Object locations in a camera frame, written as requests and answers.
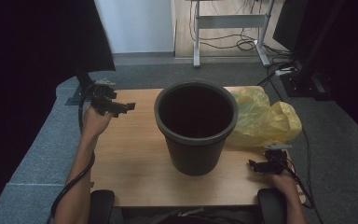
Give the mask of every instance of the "gray carpet floor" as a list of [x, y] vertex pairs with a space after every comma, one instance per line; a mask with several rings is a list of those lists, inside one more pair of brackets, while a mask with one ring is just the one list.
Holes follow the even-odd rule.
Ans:
[[[92, 79], [106, 77], [115, 82], [117, 90], [165, 88], [191, 78], [221, 86], [252, 86], [266, 75], [261, 63], [204, 63], [200, 69], [189, 63], [117, 65], [116, 72], [90, 74]], [[334, 101], [290, 98], [278, 77], [272, 82], [283, 100], [295, 108], [308, 136], [310, 153], [302, 133], [290, 142], [290, 154], [304, 183], [310, 169], [314, 200], [324, 223], [358, 223], [358, 125]], [[0, 198], [0, 223], [46, 220], [76, 153], [77, 108], [65, 102], [77, 85], [73, 77], [57, 88], [55, 106]], [[265, 92], [271, 104], [280, 100], [271, 84]], [[319, 223], [313, 210], [304, 211], [310, 224]]]

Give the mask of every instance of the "person's left hand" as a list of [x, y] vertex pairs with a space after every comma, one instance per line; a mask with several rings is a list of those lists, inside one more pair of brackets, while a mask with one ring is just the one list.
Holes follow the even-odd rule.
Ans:
[[107, 113], [102, 116], [95, 110], [94, 107], [89, 106], [84, 115], [82, 136], [98, 138], [98, 136], [103, 133], [109, 125], [112, 117], [112, 113]]

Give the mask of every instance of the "black trash can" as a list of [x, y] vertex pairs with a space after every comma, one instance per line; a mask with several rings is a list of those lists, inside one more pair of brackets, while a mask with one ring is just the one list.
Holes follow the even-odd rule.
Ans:
[[164, 89], [154, 109], [176, 169], [186, 175], [212, 171], [237, 123], [231, 93], [209, 81], [183, 81]]

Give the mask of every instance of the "white wall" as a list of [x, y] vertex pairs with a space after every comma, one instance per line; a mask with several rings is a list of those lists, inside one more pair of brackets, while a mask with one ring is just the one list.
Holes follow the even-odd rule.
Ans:
[[171, 1], [95, 0], [113, 53], [173, 51]]

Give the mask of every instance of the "white metal frame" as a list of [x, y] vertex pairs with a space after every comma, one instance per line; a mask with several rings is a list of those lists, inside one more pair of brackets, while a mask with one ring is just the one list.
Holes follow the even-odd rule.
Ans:
[[268, 10], [265, 15], [217, 15], [217, 16], [200, 16], [200, 0], [196, 4], [196, 14], [194, 29], [196, 31], [194, 41], [194, 67], [200, 67], [200, 29], [221, 29], [221, 28], [261, 28], [260, 35], [255, 40], [255, 48], [260, 56], [264, 66], [270, 66], [265, 48], [263, 47], [269, 18], [274, 6], [275, 0], [270, 0]]

